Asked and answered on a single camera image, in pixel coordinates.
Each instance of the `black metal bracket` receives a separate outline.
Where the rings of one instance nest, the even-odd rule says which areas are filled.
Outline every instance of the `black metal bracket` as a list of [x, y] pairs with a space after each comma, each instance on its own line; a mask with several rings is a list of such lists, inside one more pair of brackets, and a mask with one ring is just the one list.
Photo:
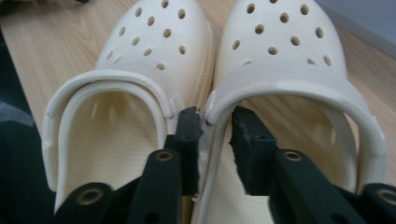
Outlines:
[[270, 196], [275, 223], [396, 223], [396, 188], [367, 185], [362, 195], [339, 189], [304, 153], [277, 149], [253, 111], [237, 107], [232, 123], [241, 182], [247, 194]]
[[[197, 193], [200, 125], [195, 107], [182, 111], [176, 134], [148, 156], [141, 177], [117, 190], [102, 183], [76, 189], [53, 223], [180, 223], [181, 196]], [[237, 107], [232, 125], [245, 192], [270, 196], [275, 223], [396, 223], [396, 188], [371, 184], [362, 195], [337, 188], [304, 153], [278, 149], [253, 111]]]

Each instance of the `shoe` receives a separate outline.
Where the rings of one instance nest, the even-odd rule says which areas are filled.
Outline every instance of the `shoe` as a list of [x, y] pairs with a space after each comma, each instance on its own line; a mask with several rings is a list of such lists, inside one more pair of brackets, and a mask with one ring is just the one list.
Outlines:
[[341, 42], [315, 1], [235, 1], [215, 71], [192, 223], [271, 220], [267, 197], [245, 195], [227, 144], [237, 105], [259, 116], [279, 148], [301, 150], [335, 185], [359, 191], [384, 181], [384, 134], [347, 81]]
[[141, 175], [150, 152], [176, 131], [178, 112], [203, 107], [214, 42], [195, 0], [138, 1], [110, 34], [94, 70], [50, 100], [43, 157], [56, 209], [74, 189], [118, 189]]

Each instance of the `light wood grain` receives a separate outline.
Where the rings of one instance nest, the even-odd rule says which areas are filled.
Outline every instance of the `light wood grain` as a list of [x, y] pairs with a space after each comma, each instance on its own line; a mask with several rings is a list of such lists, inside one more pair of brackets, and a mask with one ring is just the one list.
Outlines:
[[[233, 1], [200, 2], [219, 43]], [[0, 17], [39, 130], [52, 94], [67, 79], [93, 69], [112, 27], [133, 3], [91, 0], [82, 7], [66, 9], [33, 2]], [[388, 182], [396, 186], [396, 60], [350, 32], [337, 29], [344, 44], [349, 80], [366, 98], [388, 138]]]

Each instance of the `wooden surface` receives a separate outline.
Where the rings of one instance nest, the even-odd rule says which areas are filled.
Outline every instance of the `wooden surface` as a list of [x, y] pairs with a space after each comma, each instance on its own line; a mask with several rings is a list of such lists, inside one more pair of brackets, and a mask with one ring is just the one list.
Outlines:
[[[37, 1], [23, 3], [0, 16], [39, 130], [52, 94], [70, 77], [93, 69], [112, 27], [134, 2], [91, 0], [82, 7], [66, 9]], [[233, 1], [200, 2], [219, 43]], [[388, 182], [396, 186], [396, 60], [348, 31], [337, 29], [344, 44], [349, 80], [366, 98], [388, 138]]]

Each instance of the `ventilation hole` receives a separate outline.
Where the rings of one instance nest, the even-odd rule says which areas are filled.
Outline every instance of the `ventilation hole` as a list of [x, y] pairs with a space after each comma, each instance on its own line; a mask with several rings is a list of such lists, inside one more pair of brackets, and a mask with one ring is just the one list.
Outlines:
[[155, 22], [154, 17], [149, 17], [148, 18], [148, 26], [152, 26], [152, 24], [154, 24], [154, 22]]
[[282, 15], [280, 15], [280, 20], [283, 22], [283, 23], [286, 23], [286, 22], [288, 22], [289, 21], [289, 15], [288, 15], [288, 13], [282, 13]]
[[309, 7], [307, 5], [302, 5], [301, 6], [301, 14], [308, 15], [308, 12], [309, 12]]
[[163, 31], [163, 37], [168, 38], [169, 36], [171, 36], [172, 31], [170, 29], [166, 29]]
[[271, 55], [276, 55], [277, 54], [277, 49], [274, 47], [271, 47], [268, 49], [268, 53], [270, 53]]
[[113, 50], [111, 50], [108, 54], [106, 59], [109, 60], [111, 58], [111, 56], [113, 56]]
[[132, 41], [132, 45], [135, 46], [139, 43], [140, 38], [139, 37], [135, 37], [134, 40]]
[[143, 53], [143, 55], [149, 56], [151, 52], [152, 52], [152, 49], [146, 49], [145, 52]]
[[136, 12], [134, 13], [134, 15], [135, 15], [136, 17], [139, 17], [140, 15], [142, 15], [142, 8], [139, 7], [139, 8], [136, 10]]
[[163, 0], [162, 6], [163, 8], [167, 8], [169, 6], [168, 0]]
[[300, 39], [297, 36], [292, 37], [290, 41], [291, 41], [291, 44], [294, 46], [300, 45]]
[[114, 63], [117, 63], [117, 62], [119, 62], [120, 60], [121, 60], [121, 56], [118, 57], [118, 58], [116, 59], [116, 61], [114, 61]]
[[316, 33], [318, 38], [323, 38], [323, 30], [320, 27], [317, 28]]
[[313, 64], [313, 65], [316, 65], [316, 64], [317, 64], [317, 63], [315, 63], [315, 61], [312, 60], [312, 59], [308, 59], [307, 61], [308, 61], [308, 63]]
[[186, 17], [186, 11], [184, 9], [181, 9], [178, 11], [178, 18], [183, 20]]
[[180, 47], [178, 48], [178, 51], [179, 51], [181, 54], [186, 54], [186, 47], [180, 46]]
[[120, 29], [119, 36], [122, 36], [122, 35], [124, 35], [124, 34], [125, 34], [125, 27], [122, 27], [122, 28]]
[[325, 56], [323, 57], [323, 59], [324, 59], [324, 62], [325, 62], [327, 65], [332, 66], [332, 60], [329, 58], [329, 56], [325, 55]]
[[233, 49], [238, 49], [240, 44], [241, 44], [241, 42], [239, 40], [235, 40], [233, 42]]
[[248, 13], [248, 14], [251, 14], [251, 13], [253, 13], [253, 12], [254, 12], [254, 4], [248, 5], [248, 7], [247, 7], [247, 13]]
[[256, 29], [254, 30], [256, 32], [256, 34], [260, 35], [262, 34], [262, 32], [264, 32], [264, 26], [263, 25], [257, 25]]
[[162, 71], [163, 69], [165, 69], [165, 64], [159, 63], [157, 64], [157, 68]]

